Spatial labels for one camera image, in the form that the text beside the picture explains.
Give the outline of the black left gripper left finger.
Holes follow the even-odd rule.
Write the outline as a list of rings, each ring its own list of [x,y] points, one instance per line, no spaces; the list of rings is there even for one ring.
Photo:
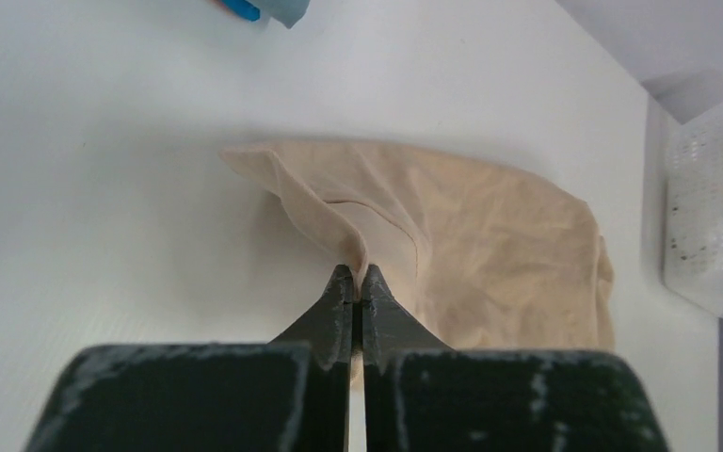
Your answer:
[[[30,451],[345,451],[354,283],[266,344],[109,344],[58,377]]]

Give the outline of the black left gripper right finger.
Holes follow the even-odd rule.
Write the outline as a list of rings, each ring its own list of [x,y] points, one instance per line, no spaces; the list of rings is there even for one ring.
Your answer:
[[[361,286],[371,451],[665,451],[640,379],[595,350],[455,350],[370,266]]]

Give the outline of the beige t-shirt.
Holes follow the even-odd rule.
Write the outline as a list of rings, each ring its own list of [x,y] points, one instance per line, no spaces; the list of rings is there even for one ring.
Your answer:
[[[586,202],[525,170],[392,142],[283,139],[222,159],[361,284],[453,348],[611,351],[614,270]]]

